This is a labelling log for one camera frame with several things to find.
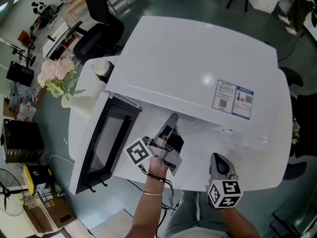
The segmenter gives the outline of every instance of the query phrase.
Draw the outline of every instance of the qr code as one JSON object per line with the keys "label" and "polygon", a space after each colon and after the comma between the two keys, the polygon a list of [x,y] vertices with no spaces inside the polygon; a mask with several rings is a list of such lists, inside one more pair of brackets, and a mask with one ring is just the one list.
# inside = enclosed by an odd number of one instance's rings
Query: qr code
{"label": "qr code", "polygon": [[251,104],[252,103],[252,96],[247,95],[246,102]]}
{"label": "qr code", "polygon": [[227,102],[228,102],[228,101],[226,101],[226,100],[224,100],[224,99],[220,99],[220,101],[219,101],[219,107],[221,107],[221,108],[226,108],[226,107],[227,107]]}

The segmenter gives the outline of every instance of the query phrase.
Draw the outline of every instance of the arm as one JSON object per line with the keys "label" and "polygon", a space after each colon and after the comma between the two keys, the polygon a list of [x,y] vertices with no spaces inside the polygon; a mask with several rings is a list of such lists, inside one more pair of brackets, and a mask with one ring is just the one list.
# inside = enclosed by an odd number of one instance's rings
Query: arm
{"label": "arm", "polygon": [[256,228],[236,208],[221,209],[220,213],[233,238],[260,238]]}
{"label": "arm", "polygon": [[[149,173],[160,178],[166,178],[167,167],[162,160],[150,159]],[[144,191],[147,193],[160,194],[164,190],[164,183],[147,177]],[[162,195],[142,194],[138,207],[135,211],[130,232],[126,238],[153,238],[159,224],[161,213]]]}

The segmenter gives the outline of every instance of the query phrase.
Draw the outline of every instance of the pink flower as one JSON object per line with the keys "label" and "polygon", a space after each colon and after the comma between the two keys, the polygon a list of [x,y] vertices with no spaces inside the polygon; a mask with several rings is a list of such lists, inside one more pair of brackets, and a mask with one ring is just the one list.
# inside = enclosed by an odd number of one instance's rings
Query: pink flower
{"label": "pink flower", "polygon": [[56,61],[55,75],[58,79],[64,79],[68,72],[75,68],[74,63],[66,58]]}
{"label": "pink flower", "polygon": [[44,81],[52,80],[55,78],[55,65],[54,61],[48,59],[42,65],[42,78]]}
{"label": "pink flower", "polygon": [[42,72],[38,75],[38,82],[42,88],[45,86],[44,75]]}

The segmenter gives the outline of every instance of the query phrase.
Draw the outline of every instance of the jeans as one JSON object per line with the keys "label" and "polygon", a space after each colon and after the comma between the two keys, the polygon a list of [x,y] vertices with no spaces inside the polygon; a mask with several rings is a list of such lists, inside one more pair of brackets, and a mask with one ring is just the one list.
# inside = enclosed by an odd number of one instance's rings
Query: jeans
{"label": "jeans", "polygon": [[[196,217],[197,195],[199,196],[199,220]],[[178,208],[167,224],[163,237],[170,238],[173,234],[193,227],[223,231],[230,235],[227,224],[222,219],[219,210],[208,205],[207,194],[205,192],[184,191]]]}
{"label": "jeans", "polygon": [[303,27],[308,13],[313,10],[313,5],[312,1],[294,0],[292,7],[287,13],[287,18],[292,21],[296,32]]}

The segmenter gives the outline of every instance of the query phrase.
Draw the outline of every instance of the label sticker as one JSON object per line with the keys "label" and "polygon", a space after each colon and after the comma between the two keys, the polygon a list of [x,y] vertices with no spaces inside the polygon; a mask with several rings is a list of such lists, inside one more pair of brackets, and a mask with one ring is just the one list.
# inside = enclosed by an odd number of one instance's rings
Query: label sticker
{"label": "label sticker", "polygon": [[218,80],[212,108],[231,114],[236,87],[236,85]]}
{"label": "label sticker", "polygon": [[50,203],[50,206],[55,206],[55,203],[53,200],[50,200],[49,203]]}
{"label": "label sticker", "polygon": [[237,86],[232,114],[250,120],[254,92]]}
{"label": "label sticker", "polygon": [[45,189],[45,186],[46,186],[46,183],[38,184],[38,185],[36,186],[36,191]]}

